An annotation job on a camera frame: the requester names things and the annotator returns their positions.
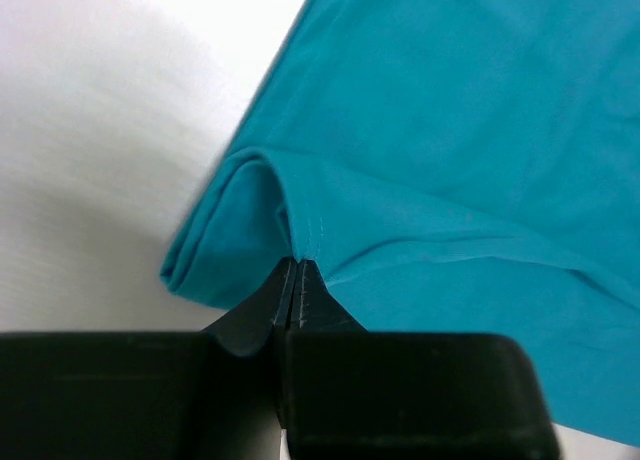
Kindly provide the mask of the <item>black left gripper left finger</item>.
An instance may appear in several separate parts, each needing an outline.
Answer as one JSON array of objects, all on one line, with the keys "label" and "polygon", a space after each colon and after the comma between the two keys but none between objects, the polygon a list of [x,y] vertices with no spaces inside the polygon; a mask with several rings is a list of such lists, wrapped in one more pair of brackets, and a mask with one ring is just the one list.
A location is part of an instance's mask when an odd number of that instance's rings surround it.
[{"label": "black left gripper left finger", "polygon": [[276,459],[274,329],[297,265],[195,332],[1,337],[5,459]]}]

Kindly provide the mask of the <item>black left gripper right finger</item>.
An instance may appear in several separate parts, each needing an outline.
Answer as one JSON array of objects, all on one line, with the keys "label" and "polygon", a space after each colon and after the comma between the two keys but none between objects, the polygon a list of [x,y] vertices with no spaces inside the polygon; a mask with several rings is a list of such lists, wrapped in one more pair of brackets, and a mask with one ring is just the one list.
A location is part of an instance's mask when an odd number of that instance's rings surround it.
[{"label": "black left gripper right finger", "polygon": [[279,400],[294,459],[557,459],[534,367],[487,333],[371,332],[292,264]]}]

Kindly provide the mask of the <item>teal t-shirt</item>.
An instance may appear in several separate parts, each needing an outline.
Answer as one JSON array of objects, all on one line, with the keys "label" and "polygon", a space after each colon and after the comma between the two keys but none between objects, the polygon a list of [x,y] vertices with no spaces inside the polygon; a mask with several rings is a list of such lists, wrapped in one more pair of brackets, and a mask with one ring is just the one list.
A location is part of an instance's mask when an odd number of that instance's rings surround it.
[{"label": "teal t-shirt", "polygon": [[230,309],[314,261],[372,330],[480,331],[639,442],[639,0],[307,0],[161,268]]}]

